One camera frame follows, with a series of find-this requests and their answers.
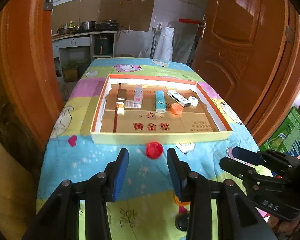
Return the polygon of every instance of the human hand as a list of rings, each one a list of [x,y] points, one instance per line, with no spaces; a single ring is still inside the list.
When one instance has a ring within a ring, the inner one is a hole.
[[[268,226],[277,235],[284,234],[290,236],[300,228],[300,215],[292,221],[282,221],[271,215],[268,220]]]

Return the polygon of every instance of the door handle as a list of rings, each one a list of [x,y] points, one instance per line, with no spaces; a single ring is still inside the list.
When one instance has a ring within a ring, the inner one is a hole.
[[[207,27],[207,17],[205,15],[203,16],[203,24],[201,26],[202,26],[201,39],[203,39],[204,31]]]

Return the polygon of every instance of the white bottle cap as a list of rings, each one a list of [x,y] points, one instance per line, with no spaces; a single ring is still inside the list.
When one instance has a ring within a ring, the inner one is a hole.
[[[189,97],[188,100],[190,101],[191,106],[197,106],[199,103],[195,97]]]

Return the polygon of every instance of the white remote control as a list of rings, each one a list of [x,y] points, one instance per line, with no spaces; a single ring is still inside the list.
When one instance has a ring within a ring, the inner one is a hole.
[[[175,90],[168,90],[168,95],[171,96],[174,100],[176,100],[183,107],[187,107],[191,104],[191,102],[188,99],[184,98],[182,95],[180,95]]]

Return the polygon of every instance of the black round object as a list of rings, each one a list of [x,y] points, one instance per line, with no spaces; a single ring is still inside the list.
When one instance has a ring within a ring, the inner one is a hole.
[[[186,232],[189,224],[189,213],[179,213],[176,216],[175,225],[180,231]]]

